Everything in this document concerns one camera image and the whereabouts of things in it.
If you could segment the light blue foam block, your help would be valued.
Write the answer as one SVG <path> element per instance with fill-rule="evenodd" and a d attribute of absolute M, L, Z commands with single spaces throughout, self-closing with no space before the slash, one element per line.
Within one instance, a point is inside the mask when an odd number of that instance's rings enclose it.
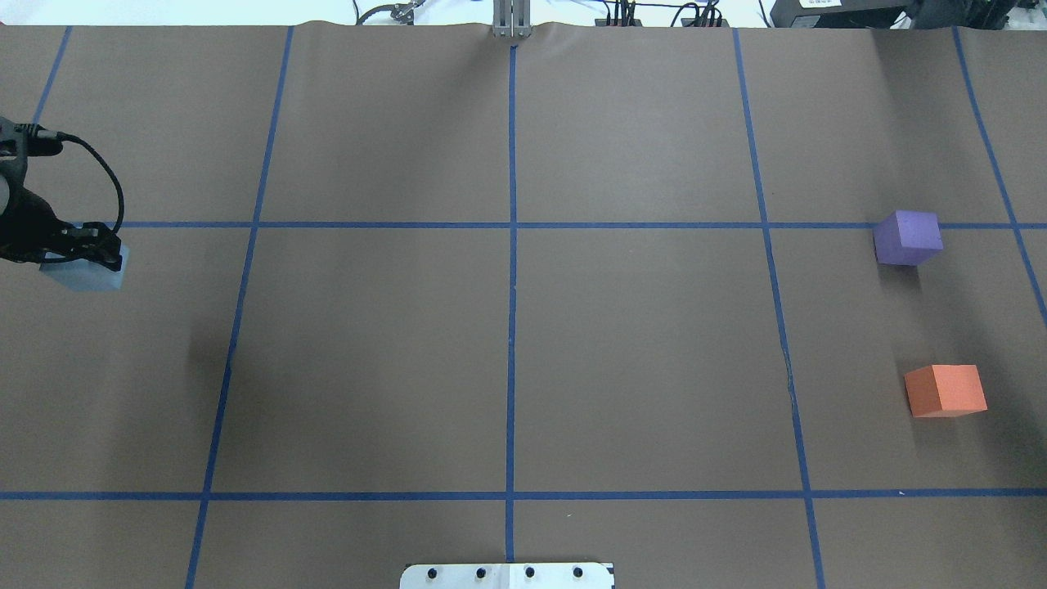
<path fill-rule="evenodd" d="M 124 267 L 119 272 L 110 272 L 108 269 L 102 268 L 101 265 L 87 260 L 55 263 L 55 247 L 57 237 L 53 235 L 49 245 L 44 249 L 43 258 L 38 264 L 38 269 L 43 275 L 55 280 L 57 284 L 62 284 L 68 290 L 77 292 L 116 291 L 121 287 L 124 269 L 128 260 L 126 245 L 121 247 Z"/>

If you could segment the purple foam block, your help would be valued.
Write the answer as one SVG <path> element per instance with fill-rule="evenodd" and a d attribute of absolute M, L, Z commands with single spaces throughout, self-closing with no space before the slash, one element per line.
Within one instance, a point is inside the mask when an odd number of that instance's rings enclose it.
<path fill-rule="evenodd" d="M 945 249 L 939 217 L 925 211 L 894 211 L 874 227 L 879 264 L 919 266 Z"/>

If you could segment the orange foam block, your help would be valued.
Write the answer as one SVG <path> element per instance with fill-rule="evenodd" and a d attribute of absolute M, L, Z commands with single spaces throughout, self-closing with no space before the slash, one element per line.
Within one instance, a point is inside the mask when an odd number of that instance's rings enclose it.
<path fill-rule="evenodd" d="M 904 375 L 914 418 L 951 418 L 988 409 L 975 365 L 930 365 Z"/>

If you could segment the aluminium frame post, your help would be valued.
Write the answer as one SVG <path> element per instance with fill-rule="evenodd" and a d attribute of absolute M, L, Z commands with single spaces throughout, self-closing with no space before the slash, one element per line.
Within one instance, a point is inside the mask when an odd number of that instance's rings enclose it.
<path fill-rule="evenodd" d="M 492 33 L 495 38 L 528 38 L 533 31 L 530 0 L 494 0 Z"/>

